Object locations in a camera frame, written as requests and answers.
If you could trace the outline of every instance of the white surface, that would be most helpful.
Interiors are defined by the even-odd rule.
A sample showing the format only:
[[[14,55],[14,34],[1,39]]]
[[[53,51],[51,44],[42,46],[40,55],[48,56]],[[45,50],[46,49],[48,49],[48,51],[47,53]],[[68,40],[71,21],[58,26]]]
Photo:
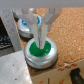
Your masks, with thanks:
[[[32,84],[22,50],[0,57],[0,84]]]
[[[0,0],[0,8],[84,7],[84,0]]]

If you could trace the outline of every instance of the blue object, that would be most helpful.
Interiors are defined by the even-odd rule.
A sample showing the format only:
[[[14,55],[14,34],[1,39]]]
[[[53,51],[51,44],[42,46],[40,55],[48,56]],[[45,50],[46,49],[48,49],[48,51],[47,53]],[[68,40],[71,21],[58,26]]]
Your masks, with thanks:
[[[39,19],[38,16],[37,16],[37,22],[38,22],[38,24],[40,24],[40,19]],[[23,20],[22,20],[22,24],[23,24],[24,26],[27,26],[26,22],[24,22]]]

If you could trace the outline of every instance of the cork board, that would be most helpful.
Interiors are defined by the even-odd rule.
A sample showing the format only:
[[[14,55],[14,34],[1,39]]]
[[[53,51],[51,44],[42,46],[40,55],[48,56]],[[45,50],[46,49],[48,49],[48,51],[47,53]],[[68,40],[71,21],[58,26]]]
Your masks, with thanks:
[[[47,10],[37,8],[36,12],[42,16]],[[58,47],[58,60],[52,69],[84,59],[84,8],[62,8],[61,15],[53,22],[47,37]],[[21,39],[23,50],[26,43]],[[31,76],[50,70],[36,71],[30,66],[28,68]]]

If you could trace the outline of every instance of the green object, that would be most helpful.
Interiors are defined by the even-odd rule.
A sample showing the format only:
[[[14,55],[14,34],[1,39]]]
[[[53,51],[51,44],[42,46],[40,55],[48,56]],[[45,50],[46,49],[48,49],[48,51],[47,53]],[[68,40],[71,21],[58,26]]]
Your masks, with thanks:
[[[31,55],[36,57],[43,57],[49,54],[51,50],[51,44],[46,41],[43,49],[39,49],[35,42],[30,45],[29,52]]]

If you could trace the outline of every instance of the round metal container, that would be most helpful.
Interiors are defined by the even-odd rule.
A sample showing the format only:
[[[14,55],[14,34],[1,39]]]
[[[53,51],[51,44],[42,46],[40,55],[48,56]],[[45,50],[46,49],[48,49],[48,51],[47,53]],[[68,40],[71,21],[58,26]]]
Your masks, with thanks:
[[[41,16],[37,16],[37,22],[38,24],[41,24]],[[24,38],[33,38],[33,34],[30,31],[31,30],[31,25],[26,25],[26,23],[22,20],[19,19],[18,23],[17,23],[17,27],[18,27],[18,32],[19,34],[24,37]]]
[[[53,65],[57,60],[57,46],[56,44],[49,38],[46,38],[46,41],[48,41],[51,44],[51,50],[48,55],[43,57],[36,57],[30,54],[29,48],[30,45],[34,42],[34,38],[31,39],[25,46],[24,49],[24,55],[26,58],[27,63],[36,69],[45,69]]]

